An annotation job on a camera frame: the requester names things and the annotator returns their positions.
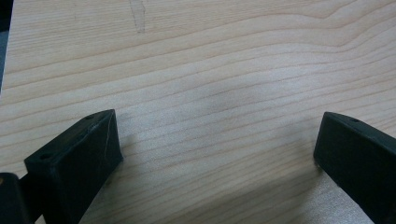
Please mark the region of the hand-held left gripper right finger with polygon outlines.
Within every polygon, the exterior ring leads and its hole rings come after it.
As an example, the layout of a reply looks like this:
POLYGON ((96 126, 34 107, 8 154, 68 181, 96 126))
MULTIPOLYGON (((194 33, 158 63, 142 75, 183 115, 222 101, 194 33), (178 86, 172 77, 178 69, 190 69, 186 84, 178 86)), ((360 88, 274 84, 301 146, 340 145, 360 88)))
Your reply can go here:
POLYGON ((314 160, 375 224, 396 224, 396 138, 326 112, 314 160))

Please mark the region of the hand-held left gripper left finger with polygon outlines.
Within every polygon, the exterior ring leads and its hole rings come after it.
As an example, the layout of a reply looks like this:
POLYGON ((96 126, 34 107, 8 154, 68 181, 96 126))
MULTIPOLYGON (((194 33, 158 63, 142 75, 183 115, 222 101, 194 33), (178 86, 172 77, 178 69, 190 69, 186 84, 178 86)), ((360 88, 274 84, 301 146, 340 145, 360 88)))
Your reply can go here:
POLYGON ((116 112, 81 119, 24 160, 31 218, 78 224, 122 160, 116 112))

